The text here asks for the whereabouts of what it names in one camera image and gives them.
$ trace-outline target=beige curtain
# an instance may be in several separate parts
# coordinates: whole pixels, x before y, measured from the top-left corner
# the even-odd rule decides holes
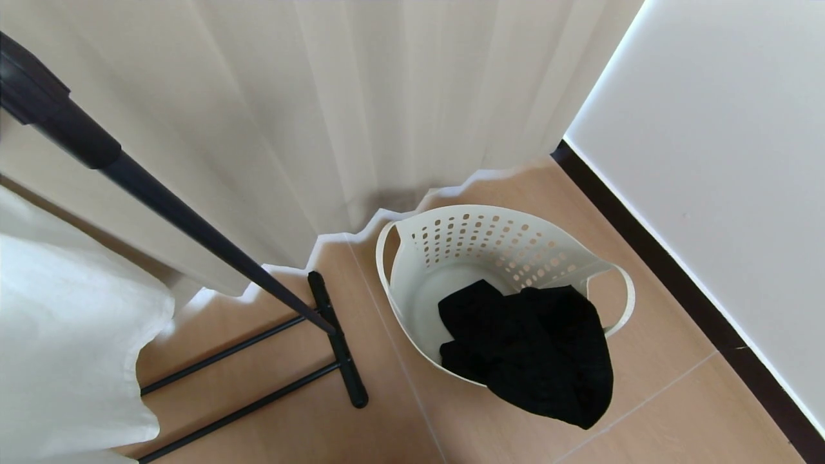
[[[642,0],[2,0],[0,26],[261,263],[546,156]],[[246,282],[31,128],[0,172],[219,291]]]

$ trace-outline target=black cloth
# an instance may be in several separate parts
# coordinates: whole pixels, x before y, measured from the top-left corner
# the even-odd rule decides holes
[[[455,338],[441,365],[503,400],[588,429],[607,411],[613,368],[593,304],[571,286],[503,296],[478,281],[438,304]]]

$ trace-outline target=basket bottom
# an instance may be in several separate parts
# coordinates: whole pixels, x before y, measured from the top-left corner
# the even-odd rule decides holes
[[[401,303],[407,311],[404,319],[409,337],[434,363],[441,365],[439,349],[443,343],[453,340],[441,322],[438,302],[481,279],[496,287],[503,295],[518,292],[513,286],[513,280],[503,277],[490,267],[455,263],[425,274],[410,301]]]

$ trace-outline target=perforated basket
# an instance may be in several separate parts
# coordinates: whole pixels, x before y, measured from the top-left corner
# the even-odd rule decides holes
[[[384,247],[393,227],[401,244],[388,281]],[[590,278],[617,269],[627,284],[627,304],[619,321],[605,328],[606,337],[625,325],[635,303],[633,281],[624,269],[599,259],[546,220],[495,206],[445,206],[390,222],[379,235],[375,262],[404,333],[418,352],[452,376],[441,367],[439,348],[453,338],[441,323],[438,302],[479,279],[504,295],[525,286],[572,285],[587,296]]]

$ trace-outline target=tile floor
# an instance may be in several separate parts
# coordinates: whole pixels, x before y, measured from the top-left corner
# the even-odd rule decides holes
[[[528,414],[420,357],[377,278],[379,224],[361,240],[338,235],[340,240],[320,249],[315,266],[327,282],[370,404],[352,408],[334,372],[156,462],[802,462],[662,283],[552,160],[448,193],[429,196],[426,208],[478,203],[525,211],[559,225],[633,277],[634,316],[608,342],[613,401],[595,427],[584,431]],[[303,275],[276,274],[311,301]],[[608,272],[594,279],[590,297],[610,324],[625,298],[620,276]],[[142,385],[290,317],[278,301],[254,290],[241,298],[214,296],[184,311],[171,333],[141,353]],[[331,360],[326,336],[300,324],[148,395],[161,436],[119,451],[141,456]]]

